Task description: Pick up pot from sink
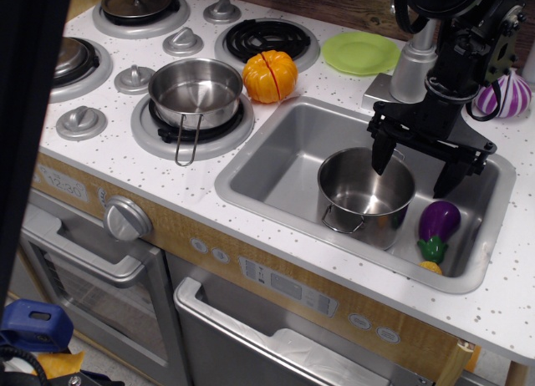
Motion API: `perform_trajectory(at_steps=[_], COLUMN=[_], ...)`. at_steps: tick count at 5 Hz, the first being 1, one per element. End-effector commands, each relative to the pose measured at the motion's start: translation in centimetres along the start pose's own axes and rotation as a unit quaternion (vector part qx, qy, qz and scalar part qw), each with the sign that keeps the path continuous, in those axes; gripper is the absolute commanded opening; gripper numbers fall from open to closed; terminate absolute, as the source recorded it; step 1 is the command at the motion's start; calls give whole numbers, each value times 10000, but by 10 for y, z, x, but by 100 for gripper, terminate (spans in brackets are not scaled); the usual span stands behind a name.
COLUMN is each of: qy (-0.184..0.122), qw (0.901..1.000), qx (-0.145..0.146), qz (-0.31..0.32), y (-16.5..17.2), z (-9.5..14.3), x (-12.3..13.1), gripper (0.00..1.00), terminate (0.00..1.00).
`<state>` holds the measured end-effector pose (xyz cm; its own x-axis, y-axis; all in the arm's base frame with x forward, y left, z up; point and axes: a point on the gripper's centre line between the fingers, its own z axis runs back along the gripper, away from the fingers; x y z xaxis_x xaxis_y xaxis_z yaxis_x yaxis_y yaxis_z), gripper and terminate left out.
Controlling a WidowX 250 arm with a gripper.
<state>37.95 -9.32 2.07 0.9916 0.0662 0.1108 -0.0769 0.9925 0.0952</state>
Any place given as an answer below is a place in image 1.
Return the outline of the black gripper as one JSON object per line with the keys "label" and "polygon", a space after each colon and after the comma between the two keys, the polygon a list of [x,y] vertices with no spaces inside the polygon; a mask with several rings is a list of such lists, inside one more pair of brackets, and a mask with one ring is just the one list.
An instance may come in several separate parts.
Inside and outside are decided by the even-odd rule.
{"label": "black gripper", "polygon": [[446,162],[439,174],[433,197],[448,196],[474,170],[496,152],[496,145],[472,129],[461,117],[483,85],[497,82],[467,83],[457,92],[444,87],[435,77],[425,80],[426,93],[414,104],[375,102],[368,131],[374,143],[371,165],[382,175],[398,144]]}

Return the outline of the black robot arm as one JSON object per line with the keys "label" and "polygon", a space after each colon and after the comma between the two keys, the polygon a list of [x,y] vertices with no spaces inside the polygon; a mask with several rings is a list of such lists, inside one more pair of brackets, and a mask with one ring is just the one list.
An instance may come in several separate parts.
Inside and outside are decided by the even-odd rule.
{"label": "black robot arm", "polygon": [[461,117],[480,88],[501,93],[498,80],[517,60],[515,42],[526,16],[525,0],[394,0],[396,22],[407,33],[440,21],[437,60],[427,72],[422,101],[377,101],[368,131],[374,140],[371,165],[382,174],[395,147],[444,161],[434,196],[453,191],[467,175],[481,174],[497,147]]}

